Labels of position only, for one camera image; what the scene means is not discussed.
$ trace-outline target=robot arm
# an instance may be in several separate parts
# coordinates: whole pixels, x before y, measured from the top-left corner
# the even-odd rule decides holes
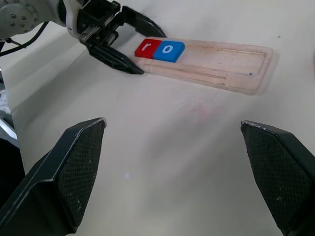
[[[121,7],[116,1],[0,0],[0,49],[3,41],[18,44],[12,36],[49,21],[67,27],[70,35],[84,44],[91,56],[130,74],[143,74],[144,71],[110,47],[119,36],[116,29],[127,23],[144,36],[166,37],[155,22],[127,6]]]

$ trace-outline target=table surface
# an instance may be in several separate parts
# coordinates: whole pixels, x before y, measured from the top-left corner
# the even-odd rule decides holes
[[[273,48],[269,85],[248,96],[128,75],[90,57],[51,23],[34,45],[0,59],[26,171],[68,127],[105,117],[98,174],[78,236],[282,235],[255,184],[240,123],[290,131],[315,153],[315,2],[121,4],[150,16],[169,37]],[[131,55],[142,39],[125,26],[114,47]]]

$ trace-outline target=blue block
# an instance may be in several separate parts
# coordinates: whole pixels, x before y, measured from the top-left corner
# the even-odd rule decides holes
[[[153,59],[176,62],[184,50],[185,44],[182,42],[163,41],[153,54]]]

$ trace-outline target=white letter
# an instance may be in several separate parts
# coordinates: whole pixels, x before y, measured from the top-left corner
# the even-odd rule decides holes
[[[173,46],[168,45],[168,46],[165,46],[165,48],[163,49],[163,53],[167,54],[167,53],[170,53],[172,50],[173,50]]]
[[[151,43],[147,43],[146,45],[144,45],[144,47],[142,48],[142,50],[146,50],[147,47],[151,46]]]

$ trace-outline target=wooden tray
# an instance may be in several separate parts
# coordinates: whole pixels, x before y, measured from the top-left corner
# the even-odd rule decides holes
[[[220,89],[255,94],[273,55],[271,48],[172,38],[185,44],[176,63],[131,57],[144,71]]]

